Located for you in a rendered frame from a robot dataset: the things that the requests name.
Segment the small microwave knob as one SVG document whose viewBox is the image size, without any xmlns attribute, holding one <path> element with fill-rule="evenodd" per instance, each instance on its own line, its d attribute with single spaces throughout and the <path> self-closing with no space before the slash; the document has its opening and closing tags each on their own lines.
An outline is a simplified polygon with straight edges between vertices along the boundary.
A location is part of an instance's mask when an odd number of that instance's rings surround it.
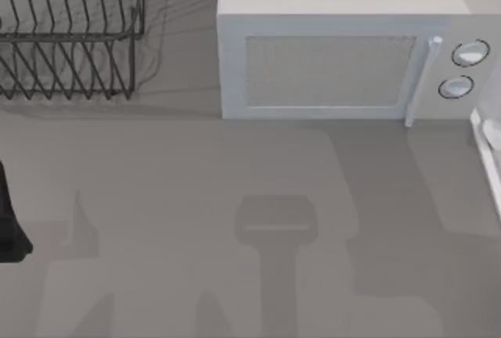
<svg viewBox="0 0 501 338">
<path fill-rule="evenodd" d="M 444 80 L 438 87 L 439 95 L 444 99 L 461 99 L 474 89 L 471 77 L 461 75 Z"/>
</svg>

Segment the microwave oven door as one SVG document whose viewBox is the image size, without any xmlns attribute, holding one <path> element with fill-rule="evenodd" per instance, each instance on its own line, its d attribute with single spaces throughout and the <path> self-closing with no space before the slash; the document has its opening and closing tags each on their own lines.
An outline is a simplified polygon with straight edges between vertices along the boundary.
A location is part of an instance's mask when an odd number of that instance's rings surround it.
<svg viewBox="0 0 501 338">
<path fill-rule="evenodd" d="M 429 15 L 220 14 L 217 20 L 222 116 L 225 119 L 401 119 L 414 81 L 426 60 L 427 39 L 441 21 Z M 393 106 L 252 106 L 246 98 L 247 39 L 336 36 L 413 36 L 416 39 L 403 86 Z"/>
</svg>

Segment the large microwave knob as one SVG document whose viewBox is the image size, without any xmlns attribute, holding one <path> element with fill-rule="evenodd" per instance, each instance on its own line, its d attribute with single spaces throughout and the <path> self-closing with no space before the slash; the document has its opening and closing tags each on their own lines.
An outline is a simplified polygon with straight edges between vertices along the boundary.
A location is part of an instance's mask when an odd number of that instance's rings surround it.
<svg viewBox="0 0 501 338">
<path fill-rule="evenodd" d="M 457 45 L 452 51 L 452 61 L 458 67 L 473 67 L 488 57 L 490 45 L 481 39 Z"/>
</svg>

